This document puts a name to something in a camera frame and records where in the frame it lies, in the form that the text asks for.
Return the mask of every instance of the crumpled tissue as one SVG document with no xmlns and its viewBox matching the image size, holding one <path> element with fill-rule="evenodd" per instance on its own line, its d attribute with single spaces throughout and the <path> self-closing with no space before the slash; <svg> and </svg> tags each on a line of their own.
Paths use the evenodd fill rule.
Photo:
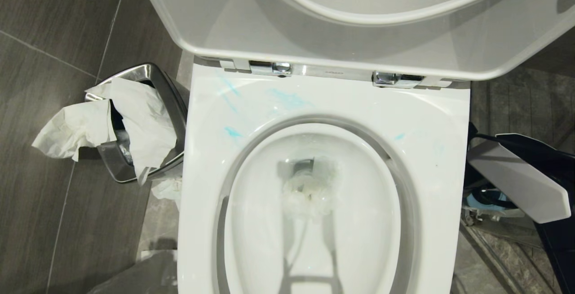
<svg viewBox="0 0 575 294">
<path fill-rule="evenodd" d="M 174 200 L 176 206 L 180 206 L 181 200 L 181 177 L 163 178 L 160 180 L 152 181 L 152 194 L 161 200 Z"/>
<path fill-rule="evenodd" d="M 158 200 L 165 198 L 166 200 L 173 200 L 179 210 L 181 199 L 181 175 L 183 173 L 183 165 L 176 167 L 162 173 L 159 177 L 152 179 L 152 194 Z"/>
<path fill-rule="evenodd" d="M 116 140 L 110 110 L 107 99 L 66 106 L 42 128 L 32 146 L 48 157 L 78 161 L 80 147 Z"/>
<path fill-rule="evenodd" d="M 138 183 L 143 184 L 150 170 L 162 165 L 177 140 L 158 91 L 137 81 L 117 77 L 86 92 L 114 102 L 130 138 L 129 150 Z"/>
</svg>

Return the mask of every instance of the tile grout line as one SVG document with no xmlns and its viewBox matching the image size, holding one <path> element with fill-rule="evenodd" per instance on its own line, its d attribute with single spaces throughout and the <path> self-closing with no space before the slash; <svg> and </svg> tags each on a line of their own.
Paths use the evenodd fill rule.
<svg viewBox="0 0 575 294">
<path fill-rule="evenodd" d="M 15 36 L 13 36 L 13 35 L 11 35 L 11 34 L 8 34 L 8 33 L 4 32 L 4 31 L 2 31 L 2 30 L 0 30 L 0 34 L 4 34 L 4 35 L 7 36 L 8 38 L 13 39 L 13 40 L 16 40 L 17 42 L 20 42 L 20 43 L 23 44 L 24 46 L 26 46 L 26 47 L 28 47 L 28 48 L 30 48 L 30 49 L 36 51 L 36 52 L 39 52 L 39 53 L 41 53 L 41 54 L 43 54 L 43 55 L 46 55 L 46 56 L 49 56 L 50 58 L 52 58 L 52 59 L 54 59 L 54 60 L 57 60 L 57 61 L 61 62 L 61 63 L 64 64 L 64 65 L 68 65 L 68 66 L 70 66 L 70 67 L 76 69 L 77 71 L 80 71 L 80 72 L 82 72 L 82 73 L 84 73 L 84 74 L 86 74 L 86 75 L 88 75 L 88 76 L 90 76 L 90 77 L 94 77 L 94 78 L 95 78 L 95 76 L 92 75 L 91 73 L 88 73 L 88 71 L 85 71 L 85 70 L 83 70 L 83 69 L 80 69 L 80 68 L 78 68 L 78 67 L 76 67 L 76 66 L 70 64 L 69 62 L 63 61 L 62 59 L 60 59 L 60 58 L 58 58 L 58 57 L 56 57 L 56 56 L 54 56 L 54 55 L 52 55 L 52 54 L 49 54 L 49 53 L 47 53 L 47 52 L 45 52 L 45 51 L 43 51 L 43 50 L 41 50 L 41 49 L 38 49 L 37 47 L 35 47 L 35 46 L 33 46 L 33 45 L 31 45 L 31 44 L 25 42 L 24 40 L 20 40 L 19 38 L 16 38 Z"/>
<path fill-rule="evenodd" d="M 108 45 L 110 44 L 111 34 L 114 30 L 115 18 L 117 18 L 117 16 L 118 16 L 119 6 L 121 4 L 122 4 L 122 0 L 118 0 L 118 5 L 115 8 L 114 17 L 111 19 L 110 32 L 109 32 L 108 38 L 106 40 L 106 46 L 104 46 L 104 52 L 102 53 L 102 60 L 100 61 L 100 65 L 98 67 L 98 73 L 96 74 L 96 77 L 95 77 L 96 78 L 95 84 L 97 84 L 98 80 L 100 79 L 100 73 L 102 72 L 102 66 L 104 65 L 104 59 L 106 57 L 107 48 L 108 48 Z"/>
<path fill-rule="evenodd" d="M 50 281 L 52 280 L 52 270 L 54 267 L 54 258 L 56 257 L 56 248 L 58 246 L 58 237 L 60 236 L 60 228 L 62 227 L 62 220 L 64 219 L 64 210 L 66 208 L 66 201 L 68 200 L 68 193 L 70 192 L 70 185 L 72 184 L 72 177 L 74 176 L 74 168 L 76 167 L 76 161 L 72 164 L 72 171 L 70 172 L 70 178 L 68 179 L 68 187 L 66 187 L 66 196 L 64 196 L 64 204 L 62 205 L 62 212 L 60 214 L 60 222 L 58 223 L 58 231 L 56 232 L 56 240 L 54 241 L 54 250 L 52 250 L 52 259 L 50 261 L 50 270 L 48 272 L 48 283 L 46 284 L 46 294 L 50 290 Z"/>
</svg>

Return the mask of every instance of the blue stain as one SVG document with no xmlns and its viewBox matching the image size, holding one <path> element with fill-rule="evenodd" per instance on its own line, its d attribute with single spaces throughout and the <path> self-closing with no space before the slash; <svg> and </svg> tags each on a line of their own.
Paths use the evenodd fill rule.
<svg viewBox="0 0 575 294">
<path fill-rule="evenodd" d="M 228 81 L 226 78 L 224 78 L 223 76 L 220 76 L 220 79 L 224 82 L 224 84 L 228 85 L 228 87 L 230 88 L 230 90 L 232 91 L 232 93 L 240 96 L 240 93 L 238 92 L 238 90 L 234 87 L 234 85 Z"/>
<path fill-rule="evenodd" d="M 232 104 L 232 102 L 230 101 L 230 99 L 228 99 L 228 97 L 226 96 L 226 94 L 221 94 L 221 97 L 224 99 L 224 101 L 228 104 L 228 106 L 230 106 L 230 108 L 232 109 L 232 111 L 234 112 L 238 112 L 238 109 Z"/>
<path fill-rule="evenodd" d="M 240 134 L 238 131 L 236 131 L 236 129 L 230 127 L 230 126 L 226 126 L 224 128 L 224 130 L 226 130 L 226 132 L 228 133 L 228 135 L 230 135 L 230 137 L 236 139 L 236 138 L 240 138 L 242 137 L 242 134 Z"/>
<path fill-rule="evenodd" d="M 277 98 L 278 101 L 281 102 L 283 107 L 285 107 L 288 110 L 292 110 L 294 108 L 312 106 L 310 102 L 304 101 L 296 93 L 291 94 L 284 93 L 278 89 L 270 89 L 269 92 L 271 93 L 271 95 Z"/>
</svg>

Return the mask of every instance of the stainless steel trash can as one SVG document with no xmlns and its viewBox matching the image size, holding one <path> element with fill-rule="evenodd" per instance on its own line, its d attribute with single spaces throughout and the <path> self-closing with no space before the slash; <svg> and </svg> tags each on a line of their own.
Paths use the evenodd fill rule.
<svg viewBox="0 0 575 294">
<path fill-rule="evenodd" d="M 180 165 L 183 162 L 187 106 L 190 96 L 189 90 L 185 89 L 185 87 L 181 86 L 177 81 L 172 81 L 162 69 L 152 63 L 138 65 L 121 71 L 98 85 L 108 84 L 117 77 L 138 81 L 156 89 L 166 106 L 166 110 L 176 132 L 177 141 L 175 147 L 168 153 L 160 167 L 150 171 L 148 178 L 161 175 L 162 172 L 166 172 Z M 102 98 L 91 93 L 86 93 L 84 99 L 90 102 L 99 101 Z M 129 137 L 122 123 L 122 116 L 115 110 L 112 101 L 111 122 L 117 140 L 99 145 L 97 147 L 98 152 L 115 181 L 119 183 L 136 181 L 136 173 L 129 152 Z"/>
</svg>

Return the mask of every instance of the white toilet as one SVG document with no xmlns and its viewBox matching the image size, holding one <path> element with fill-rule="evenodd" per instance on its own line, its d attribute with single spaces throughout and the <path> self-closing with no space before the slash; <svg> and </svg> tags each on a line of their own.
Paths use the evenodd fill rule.
<svg viewBox="0 0 575 294">
<path fill-rule="evenodd" d="M 193 66 L 181 294 L 448 293 L 470 81 L 575 0 L 152 0 Z"/>
</svg>

